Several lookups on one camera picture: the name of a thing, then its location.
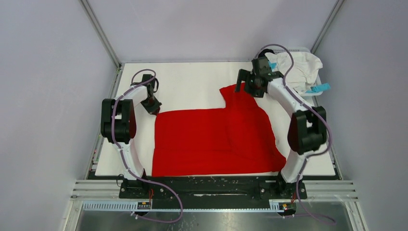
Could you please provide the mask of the red t shirt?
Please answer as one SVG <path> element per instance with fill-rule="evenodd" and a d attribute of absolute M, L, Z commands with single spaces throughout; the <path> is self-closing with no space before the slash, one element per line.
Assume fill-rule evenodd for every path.
<path fill-rule="evenodd" d="M 267 113 L 234 85 L 219 91 L 223 108 L 156 117 L 152 176 L 254 174 L 284 167 Z"/>

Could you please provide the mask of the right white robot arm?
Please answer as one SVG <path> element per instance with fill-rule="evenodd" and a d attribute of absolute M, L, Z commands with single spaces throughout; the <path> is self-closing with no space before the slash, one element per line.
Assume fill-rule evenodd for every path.
<path fill-rule="evenodd" d="M 326 111 L 321 106 L 313 107 L 291 90 L 286 85 L 285 76 L 279 71 L 272 71 L 267 57 L 253 59 L 251 71 L 239 70 L 235 90 L 239 92 L 241 89 L 257 98 L 267 93 L 290 116 L 287 135 L 290 153 L 278 174 L 280 182 L 276 185 L 278 196 L 288 198 L 295 192 L 294 183 L 302 177 L 307 157 L 327 140 Z"/>

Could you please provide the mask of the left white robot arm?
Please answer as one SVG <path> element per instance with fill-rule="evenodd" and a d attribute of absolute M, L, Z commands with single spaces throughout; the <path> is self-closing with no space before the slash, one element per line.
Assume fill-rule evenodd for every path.
<path fill-rule="evenodd" d="M 149 193 L 149 185 L 141 180 L 145 169 L 135 147 L 137 122 L 135 109 L 138 105 L 149 114 L 160 112 L 161 102 L 155 97 L 159 82 L 155 75 L 144 74 L 141 82 L 133 82 L 128 90 L 116 98 L 102 101 L 101 135 L 112 144 L 124 167 L 123 177 L 134 180 L 131 192 L 138 198 Z"/>

